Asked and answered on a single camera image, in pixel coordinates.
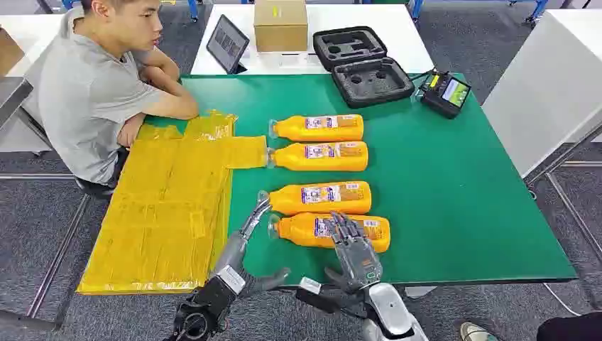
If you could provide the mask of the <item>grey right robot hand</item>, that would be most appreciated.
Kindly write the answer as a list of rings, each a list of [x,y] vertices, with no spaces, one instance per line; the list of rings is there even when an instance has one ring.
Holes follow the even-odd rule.
[[[324,268],[329,281],[349,294],[380,282],[383,267],[364,228],[344,213],[335,211],[324,224],[331,233],[341,269],[338,272]]]

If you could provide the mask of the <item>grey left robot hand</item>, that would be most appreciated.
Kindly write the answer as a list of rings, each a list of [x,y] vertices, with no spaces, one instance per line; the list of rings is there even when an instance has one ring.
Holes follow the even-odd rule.
[[[261,221],[262,216],[271,209],[272,205],[269,202],[267,192],[260,191],[257,205],[239,230],[229,236],[211,272],[211,278],[220,277],[238,297],[247,298],[263,291],[272,290],[283,285],[290,275],[290,269],[285,267],[271,276],[256,277],[247,272],[243,265],[251,235]]]

